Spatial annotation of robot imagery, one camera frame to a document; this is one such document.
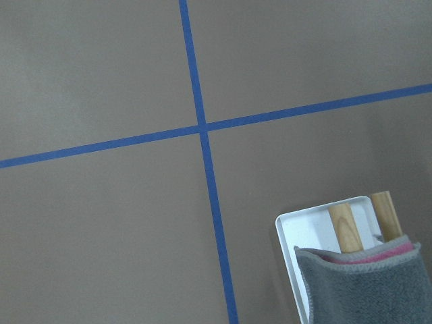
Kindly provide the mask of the wooden stick near tray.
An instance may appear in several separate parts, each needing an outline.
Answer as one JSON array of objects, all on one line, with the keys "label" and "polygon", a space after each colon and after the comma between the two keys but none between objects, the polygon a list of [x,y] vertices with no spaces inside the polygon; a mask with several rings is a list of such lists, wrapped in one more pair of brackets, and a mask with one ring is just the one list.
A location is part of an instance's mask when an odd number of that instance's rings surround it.
[{"label": "wooden stick near tray", "polygon": [[328,211],[341,252],[347,254],[364,250],[351,206],[348,203],[332,205]]}]

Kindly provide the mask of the white rectangular tray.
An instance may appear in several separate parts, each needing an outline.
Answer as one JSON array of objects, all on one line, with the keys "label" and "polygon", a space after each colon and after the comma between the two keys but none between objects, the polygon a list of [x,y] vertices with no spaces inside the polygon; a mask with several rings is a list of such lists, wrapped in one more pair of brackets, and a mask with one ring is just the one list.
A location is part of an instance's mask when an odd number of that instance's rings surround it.
[{"label": "white rectangular tray", "polygon": [[364,249],[383,244],[383,238],[371,199],[357,196],[324,205],[284,213],[275,227],[301,323],[309,322],[309,303],[305,284],[296,259],[295,247],[340,252],[328,208],[348,203],[352,210]]}]

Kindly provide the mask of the grey microfibre cloth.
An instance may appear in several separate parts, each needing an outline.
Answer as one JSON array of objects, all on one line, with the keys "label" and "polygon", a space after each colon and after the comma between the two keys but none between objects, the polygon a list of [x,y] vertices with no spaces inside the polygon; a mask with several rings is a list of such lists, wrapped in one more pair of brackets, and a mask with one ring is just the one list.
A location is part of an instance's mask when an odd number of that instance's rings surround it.
[{"label": "grey microfibre cloth", "polygon": [[431,281],[408,236],[339,254],[296,248],[310,323],[430,323]]}]

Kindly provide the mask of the wooden stick outer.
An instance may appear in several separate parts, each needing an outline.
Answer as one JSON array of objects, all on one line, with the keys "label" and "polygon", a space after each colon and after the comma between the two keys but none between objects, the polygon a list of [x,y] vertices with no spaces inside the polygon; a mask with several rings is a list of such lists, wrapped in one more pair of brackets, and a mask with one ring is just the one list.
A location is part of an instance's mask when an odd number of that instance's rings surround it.
[{"label": "wooden stick outer", "polygon": [[384,242],[403,236],[403,231],[389,191],[376,192],[370,195]]}]

